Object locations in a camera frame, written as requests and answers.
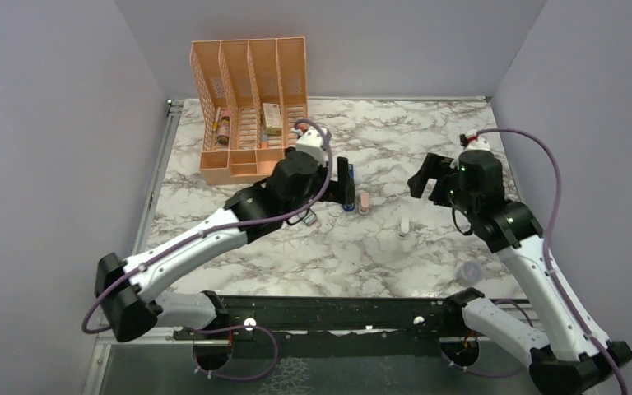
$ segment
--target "orange desk organizer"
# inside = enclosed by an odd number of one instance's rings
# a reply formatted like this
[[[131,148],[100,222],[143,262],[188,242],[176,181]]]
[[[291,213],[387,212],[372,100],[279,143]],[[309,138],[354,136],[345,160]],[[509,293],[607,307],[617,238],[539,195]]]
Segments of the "orange desk organizer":
[[[296,143],[294,121],[309,116],[304,37],[194,41],[190,66],[205,119],[200,172],[207,183],[254,183],[270,175]],[[266,148],[262,103],[279,103],[282,114],[282,135],[268,136]],[[225,109],[230,137],[220,145],[214,123]]]

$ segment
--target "small white cylinder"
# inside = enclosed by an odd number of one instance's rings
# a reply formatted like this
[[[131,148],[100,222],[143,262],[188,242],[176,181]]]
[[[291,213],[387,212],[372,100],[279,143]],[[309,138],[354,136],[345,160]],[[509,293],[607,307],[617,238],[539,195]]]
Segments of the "small white cylinder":
[[[411,223],[407,216],[402,216],[398,222],[398,237],[403,239],[411,231]]]

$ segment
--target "marble countertop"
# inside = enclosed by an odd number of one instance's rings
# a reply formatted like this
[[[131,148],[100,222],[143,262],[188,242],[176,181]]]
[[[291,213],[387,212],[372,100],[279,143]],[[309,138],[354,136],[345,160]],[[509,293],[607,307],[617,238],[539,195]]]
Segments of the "marble countertop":
[[[177,281],[172,291],[215,290],[226,295],[444,297],[464,287],[459,266],[481,261],[489,297],[523,298],[509,271],[478,238],[453,226],[451,211],[409,196],[406,181],[427,152],[456,155],[458,134],[495,126],[485,101],[310,100],[309,117],[331,129],[334,156],[355,166],[355,188],[366,190],[366,215],[317,204],[318,223],[285,227],[215,258]],[[208,186],[199,172],[204,120],[197,100],[186,100],[165,172],[148,247],[153,248],[212,214],[241,185]],[[489,136],[507,168],[502,143]],[[510,176],[505,186],[517,198]],[[400,239],[397,224],[410,218]],[[459,216],[459,225],[467,223]]]

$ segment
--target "lavender wall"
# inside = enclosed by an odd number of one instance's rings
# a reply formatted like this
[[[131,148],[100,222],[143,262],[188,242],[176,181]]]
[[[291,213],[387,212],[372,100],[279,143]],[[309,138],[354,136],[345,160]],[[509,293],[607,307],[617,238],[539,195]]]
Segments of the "lavender wall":
[[[493,95],[545,0],[116,0],[164,92],[193,40],[306,36],[309,93]]]
[[[632,347],[632,0],[548,0],[493,108],[499,125],[553,148],[565,186],[555,255],[592,316]],[[545,220],[548,161],[522,138],[504,141],[523,198]],[[625,376],[632,393],[632,364]]]
[[[164,101],[112,0],[0,0],[0,394],[82,390],[95,264],[131,249]]]

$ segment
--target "pink object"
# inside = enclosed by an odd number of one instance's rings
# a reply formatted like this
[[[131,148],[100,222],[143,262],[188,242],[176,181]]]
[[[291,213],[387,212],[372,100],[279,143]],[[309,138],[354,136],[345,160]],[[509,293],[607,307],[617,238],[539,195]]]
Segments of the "pink object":
[[[360,192],[360,212],[365,214],[369,211],[369,192]]]

